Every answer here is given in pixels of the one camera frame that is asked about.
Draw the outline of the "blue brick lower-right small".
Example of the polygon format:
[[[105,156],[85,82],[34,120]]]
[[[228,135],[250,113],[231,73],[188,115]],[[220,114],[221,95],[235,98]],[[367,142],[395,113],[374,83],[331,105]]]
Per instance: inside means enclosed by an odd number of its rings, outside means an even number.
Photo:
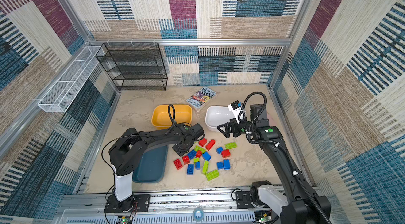
[[[217,165],[217,169],[218,169],[218,170],[221,170],[221,169],[224,168],[223,162],[217,162],[216,165]]]

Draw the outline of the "green long centre brick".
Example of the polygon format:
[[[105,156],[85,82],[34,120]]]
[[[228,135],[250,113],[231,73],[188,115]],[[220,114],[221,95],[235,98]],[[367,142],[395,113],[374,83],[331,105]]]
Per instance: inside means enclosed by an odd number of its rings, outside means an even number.
[[[206,152],[206,150],[205,150],[204,148],[200,147],[199,145],[196,145],[196,146],[194,147],[194,150],[195,150],[196,152],[200,151],[202,154],[204,154],[204,153]]]

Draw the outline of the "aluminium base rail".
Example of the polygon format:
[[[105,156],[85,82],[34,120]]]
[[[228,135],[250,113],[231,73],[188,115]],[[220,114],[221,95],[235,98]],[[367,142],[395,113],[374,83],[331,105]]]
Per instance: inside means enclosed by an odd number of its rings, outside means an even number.
[[[255,205],[250,187],[138,191],[134,208],[119,211],[109,194],[75,194],[62,199],[54,224],[262,224],[279,223],[276,211]]]

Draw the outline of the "red lego brick right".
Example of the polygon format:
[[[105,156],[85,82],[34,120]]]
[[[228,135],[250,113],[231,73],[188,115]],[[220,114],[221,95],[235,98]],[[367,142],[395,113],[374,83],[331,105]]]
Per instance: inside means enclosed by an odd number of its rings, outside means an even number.
[[[222,153],[221,153],[221,156],[224,159],[230,157],[231,156],[230,150],[229,149],[223,150]]]

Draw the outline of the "yellow plastic bin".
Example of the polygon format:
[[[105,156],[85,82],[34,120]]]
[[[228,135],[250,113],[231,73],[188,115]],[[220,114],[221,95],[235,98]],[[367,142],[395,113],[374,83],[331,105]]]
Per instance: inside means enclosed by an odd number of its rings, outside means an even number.
[[[170,119],[171,116],[174,116],[174,120],[179,123],[191,123],[193,111],[189,105],[186,104],[174,104],[175,112],[173,113],[173,109],[169,110],[169,105],[159,105],[157,106],[152,115],[151,123],[152,125],[158,129],[168,129],[172,125],[172,121]]]

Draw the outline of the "green upright long brick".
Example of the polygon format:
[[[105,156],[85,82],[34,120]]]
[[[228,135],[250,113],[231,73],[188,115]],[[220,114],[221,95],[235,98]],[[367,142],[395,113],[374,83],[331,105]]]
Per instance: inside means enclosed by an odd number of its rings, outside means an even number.
[[[209,161],[204,161],[201,173],[202,174],[207,174],[208,172],[208,167],[209,167]]]

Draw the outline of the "white plastic bin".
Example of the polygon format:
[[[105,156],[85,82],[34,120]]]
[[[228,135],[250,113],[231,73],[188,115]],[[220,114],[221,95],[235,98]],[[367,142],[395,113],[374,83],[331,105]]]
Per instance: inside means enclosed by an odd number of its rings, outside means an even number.
[[[218,132],[217,126],[235,118],[227,106],[210,106],[206,111],[205,123],[210,131]]]

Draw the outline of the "green lego brick right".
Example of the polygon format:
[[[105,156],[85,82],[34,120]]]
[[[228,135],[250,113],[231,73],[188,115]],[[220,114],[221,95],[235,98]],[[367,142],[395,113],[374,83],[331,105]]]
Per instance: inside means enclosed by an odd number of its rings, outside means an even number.
[[[230,143],[225,144],[225,149],[226,150],[230,150],[230,149],[234,149],[234,148],[237,148],[237,143],[236,142],[230,142]]]

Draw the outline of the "red square lego brick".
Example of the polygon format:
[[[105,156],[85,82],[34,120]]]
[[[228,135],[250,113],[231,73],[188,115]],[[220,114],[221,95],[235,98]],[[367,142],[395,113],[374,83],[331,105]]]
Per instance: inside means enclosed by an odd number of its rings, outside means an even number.
[[[199,140],[198,144],[203,148],[207,144],[207,139],[203,138],[202,140]]]

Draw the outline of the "small red centre brick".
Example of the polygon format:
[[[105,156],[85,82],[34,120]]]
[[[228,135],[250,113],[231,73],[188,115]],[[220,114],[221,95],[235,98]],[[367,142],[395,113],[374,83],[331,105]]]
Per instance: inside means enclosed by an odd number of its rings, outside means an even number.
[[[200,158],[202,156],[202,151],[201,150],[198,150],[197,151],[197,154],[196,154],[196,157],[197,158]]]

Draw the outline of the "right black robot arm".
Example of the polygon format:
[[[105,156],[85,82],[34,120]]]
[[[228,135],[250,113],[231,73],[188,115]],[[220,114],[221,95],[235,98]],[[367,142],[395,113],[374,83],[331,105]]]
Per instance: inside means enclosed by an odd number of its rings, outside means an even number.
[[[228,106],[234,118],[217,126],[226,138],[243,134],[250,144],[258,145],[282,183],[284,193],[274,189],[268,181],[252,183],[252,203],[270,207],[283,224],[329,224],[331,204],[328,198],[318,195],[307,182],[290,155],[282,133],[277,127],[270,126],[265,94],[253,92],[248,97],[254,95],[261,96],[263,103],[250,106],[250,118],[246,115],[247,101],[234,101]]]

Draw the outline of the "small blue lego brick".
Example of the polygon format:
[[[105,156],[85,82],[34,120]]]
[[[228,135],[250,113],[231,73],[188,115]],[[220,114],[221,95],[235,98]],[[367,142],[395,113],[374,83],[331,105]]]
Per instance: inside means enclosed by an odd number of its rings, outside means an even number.
[[[223,148],[222,148],[222,147],[219,147],[219,148],[216,149],[216,152],[217,152],[218,154],[221,154],[222,151],[223,151]]]

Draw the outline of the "small blue brick lower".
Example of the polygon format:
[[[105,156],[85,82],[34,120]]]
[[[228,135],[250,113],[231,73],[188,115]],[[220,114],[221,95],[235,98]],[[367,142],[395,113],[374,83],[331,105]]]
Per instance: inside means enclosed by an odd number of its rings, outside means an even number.
[[[196,170],[200,170],[200,162],[195,162],[194,163]]]

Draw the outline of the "green long brick bottom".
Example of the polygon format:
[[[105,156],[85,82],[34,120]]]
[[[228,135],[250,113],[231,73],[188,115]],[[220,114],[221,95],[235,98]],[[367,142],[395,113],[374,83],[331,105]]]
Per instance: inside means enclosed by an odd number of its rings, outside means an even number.
[[[219,177],[219,171],[218,170],[214,170],[214,171],[211,171],[209,173],[206,173],[207,181],[212,181],[212,180],[214,180],[214,179],[216,179],[218,177]]]

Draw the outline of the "red long lego brick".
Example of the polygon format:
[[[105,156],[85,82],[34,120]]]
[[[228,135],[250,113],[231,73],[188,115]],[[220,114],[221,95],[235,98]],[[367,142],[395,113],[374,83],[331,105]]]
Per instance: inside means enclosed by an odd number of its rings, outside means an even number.
[[[216,141],[214,139],[210,140],[205,146],[206,150],[209,151],[215,145],[215,143]]]

